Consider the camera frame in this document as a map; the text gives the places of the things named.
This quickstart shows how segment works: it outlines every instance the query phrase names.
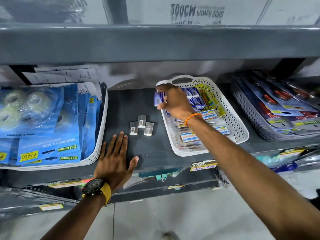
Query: orange bracelet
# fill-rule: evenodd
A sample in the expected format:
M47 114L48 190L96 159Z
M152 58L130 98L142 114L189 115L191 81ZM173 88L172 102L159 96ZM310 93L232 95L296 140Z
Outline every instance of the orange bracelet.
M184 125L185 125L185 126L188 126L188 125L187 125L188 120L190 120L190 118L191 118L192 116L195 116L195 115L201 115L201 116L202 116L201 113L193 113L192 115L190 115L190 116L186 119L186 121L184 122Z

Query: tiled floor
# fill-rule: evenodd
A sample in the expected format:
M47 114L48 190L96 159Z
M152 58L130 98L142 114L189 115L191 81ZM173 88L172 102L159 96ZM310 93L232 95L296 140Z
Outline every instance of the tiled floor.
M0 225L0 239L38 240L65 212L39 214ZM104 207L85 240L160 240L174 232L178 240L274 238L239 194L204 189Z

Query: wristwatch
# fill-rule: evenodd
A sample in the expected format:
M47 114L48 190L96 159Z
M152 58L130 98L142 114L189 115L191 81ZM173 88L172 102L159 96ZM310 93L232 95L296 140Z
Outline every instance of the wristwatch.
M101 195L103 194L106 198L106 204L110 201L111 198L111 189L110 186L100 178L94 178L86 183L82 189L82 197Z

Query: yellow watch strap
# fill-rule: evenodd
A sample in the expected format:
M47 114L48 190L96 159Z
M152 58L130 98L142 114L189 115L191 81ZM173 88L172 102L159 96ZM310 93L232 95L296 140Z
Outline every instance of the yellow watch strap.
M103 195L106 197L106 202L104 205L108 204L111 198L111 189L110 186L107 183L104 183L104 185L100 189L103 193Z

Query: shoe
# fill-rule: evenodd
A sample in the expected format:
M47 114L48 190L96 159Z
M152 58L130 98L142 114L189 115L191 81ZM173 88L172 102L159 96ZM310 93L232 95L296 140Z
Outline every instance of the shoe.
M170 233L166 233L163 235L161 240L174 240L174 238L172 237L172 235Z

